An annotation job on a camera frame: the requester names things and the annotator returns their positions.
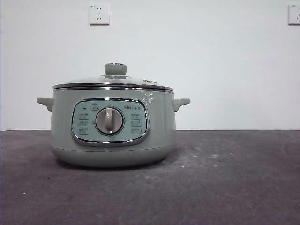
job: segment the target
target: lid knob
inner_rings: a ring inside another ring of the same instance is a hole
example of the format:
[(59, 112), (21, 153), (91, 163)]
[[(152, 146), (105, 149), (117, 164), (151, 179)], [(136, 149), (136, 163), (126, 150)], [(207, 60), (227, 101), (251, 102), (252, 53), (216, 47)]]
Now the lid knob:
[(121, 63), (107, 63), (104, 66), (106, 75), (126, 75), (127, 66)]

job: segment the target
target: glass lid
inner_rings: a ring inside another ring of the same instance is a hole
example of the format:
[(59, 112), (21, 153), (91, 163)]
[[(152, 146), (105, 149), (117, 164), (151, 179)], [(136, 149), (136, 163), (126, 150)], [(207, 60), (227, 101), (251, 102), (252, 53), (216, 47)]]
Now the glass lid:
[(53, 89), (88, 89), (97, 87), (119, 87), (119, 88), (143, 88), (143, 89), (161, 89), (173, 91), (173, 88), (165, 87), (154, 81), (132, 78), (126, 76), (127, 66), (121, 63), (109, 63), (104, 66), (105, 74), (103, 76), (89, 77), (73, 80), (67, 83), (54, 85)]

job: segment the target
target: pot handle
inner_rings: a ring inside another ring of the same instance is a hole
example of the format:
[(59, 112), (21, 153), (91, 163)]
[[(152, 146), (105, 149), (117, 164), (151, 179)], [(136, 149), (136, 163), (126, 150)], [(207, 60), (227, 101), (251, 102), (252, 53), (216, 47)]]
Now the pot handle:
[(190, 100), (189, 98), (178, 98), (173, 100), (173, 107), (174, 107), (174, 112), (177, 112), (179, 110), (179, 107), (182, 105), (187, 105), (189, 104)]
[(53, 103), (54, 103), (54, 99), (53, 98), (49, 98), (49, 97), (38, 97), (37, 98), (37, 103), (40, 103), (42, 105), (47, 106), (48, 111), (52, 112), (52, 107), (53, 107)]

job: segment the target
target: control panel label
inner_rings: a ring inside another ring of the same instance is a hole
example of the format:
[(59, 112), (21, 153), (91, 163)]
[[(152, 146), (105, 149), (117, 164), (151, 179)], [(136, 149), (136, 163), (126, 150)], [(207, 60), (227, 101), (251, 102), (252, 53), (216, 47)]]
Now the control panel label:
[[(138, 139), (148, 128), (145, 107), (138, 100), (124, 98), (84, 100), (74, 108), (72, 132), (77, 138), (88, 142), (122, 142)], [(107, 108), (114, 108), (123, 118), (123, 125), (115, 134), (101, 132), (95, 122), (97, 115)]]

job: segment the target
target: pot base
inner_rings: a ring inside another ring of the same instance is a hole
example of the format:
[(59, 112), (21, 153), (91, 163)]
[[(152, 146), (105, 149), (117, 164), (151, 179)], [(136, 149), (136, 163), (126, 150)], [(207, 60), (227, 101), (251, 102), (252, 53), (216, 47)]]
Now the pot base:
[(86, 167), (125, 167), (153, 163), (165, 158), (174, 145), (134, 151), (73, 151), (52, 146), (55, 156), (66, 163)]

